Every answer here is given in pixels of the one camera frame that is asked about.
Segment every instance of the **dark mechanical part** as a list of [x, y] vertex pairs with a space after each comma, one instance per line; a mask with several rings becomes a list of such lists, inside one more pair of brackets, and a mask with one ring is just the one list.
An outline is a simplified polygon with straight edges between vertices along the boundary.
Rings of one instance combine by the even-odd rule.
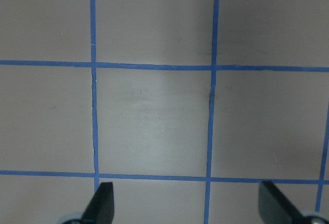
[[258, 212], [264, 224], [329, 224], [317, 215], [303, 216], [271, 181], [259, 185]]
[[63, 224], [111, 224], [114, 217], [114, 196], [112, 182], [101, 183], [80, 220]]

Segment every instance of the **gray floor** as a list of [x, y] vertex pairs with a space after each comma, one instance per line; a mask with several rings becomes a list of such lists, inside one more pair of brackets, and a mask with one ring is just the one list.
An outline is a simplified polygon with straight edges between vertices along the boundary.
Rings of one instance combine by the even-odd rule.
[[[0, 222], [56, 223], [94, 192], [90, 0], [0, 1]], [[217, 71], [211, 176], [235, 182], [211, 182], [209, 224], [261, 223], [258, 184], [242, 178], [319, 179], [328, 7], [220, 0], [218, 65], [327, 68]], [[97, 62], [210, 66], [212, 13], [213, 0], [96, 0]], [[114, 182], [114, 224], [204, 223], [209, 69], [97, 69], [99, 173], [114, 177], [100, 178]], [[278, 186], [315, 208], [316, 183]], [[329, 185], [320, 210], [329, 216]]]

